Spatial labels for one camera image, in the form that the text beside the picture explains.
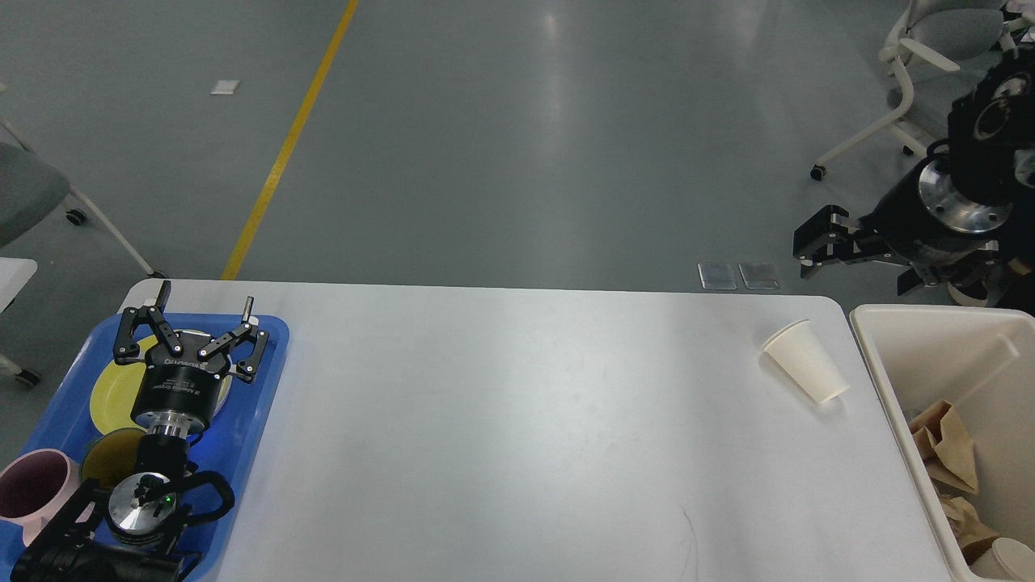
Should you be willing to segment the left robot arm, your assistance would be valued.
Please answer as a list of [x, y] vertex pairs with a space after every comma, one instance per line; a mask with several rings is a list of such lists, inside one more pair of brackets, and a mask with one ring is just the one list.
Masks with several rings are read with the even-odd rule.
[[21, 456], [2, 471], [11, 581], [214, 578], [268, 414], [289, 329], [254, 313], [168, 314], [158, 295], [88, 336]]

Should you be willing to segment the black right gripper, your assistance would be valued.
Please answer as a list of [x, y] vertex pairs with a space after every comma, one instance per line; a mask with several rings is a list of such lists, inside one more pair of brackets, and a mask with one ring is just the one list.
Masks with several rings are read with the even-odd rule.
[[990, 240], [1010, 214], [1005, 196], [959, 188], [949, 158], [925, 158], [861, 220], [835, 204], [819, 209], [792, 233], [792, 255], [808, 280], [828, 264], [889, 258], [891, 248], [908, 265], [896, 280], [898, 296], [942, 284], [968, 288], [1002, 265]]

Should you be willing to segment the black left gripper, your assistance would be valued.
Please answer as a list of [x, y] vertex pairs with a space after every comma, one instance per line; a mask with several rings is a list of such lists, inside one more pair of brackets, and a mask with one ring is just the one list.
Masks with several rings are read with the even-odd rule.
[[[255, 382], [269, 332], [252, 317], [254, 298], [247, 296], [240, 324], [225, 334], [211, 334], [196, 329], [174, 331], [165, 317], [171, 295], [171, 281], [162, 280], [153, 305], [125, 308], [121, 314], [113, 345], [113, 360], [118, 365], [143, 362], [144, 373], [130, 419], [142, 428], [180, 416], [186, 432], [204, 433], [210, 428], [219, 390], [219, 373], [244, 383]], [[145, 350], [134, 339], [141, 325], [151, 328], [158, 342]], [[252, 345], [252, 353], [230, 367], [228, 357], [240, 345]]]

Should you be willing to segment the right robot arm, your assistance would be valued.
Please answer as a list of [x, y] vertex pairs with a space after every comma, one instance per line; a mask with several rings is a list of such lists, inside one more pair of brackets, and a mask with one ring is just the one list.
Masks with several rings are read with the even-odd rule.
[[953, 101], [948, 136], [877, 202], [851, 219], [829, 204], [792, 236], [800, 277], [829, 264], [901, 265], [899, 295], [921, 287], [967, 287], [1002, 264], [999, 237], [1033, 192], [1033, 48], [1010, 49]]

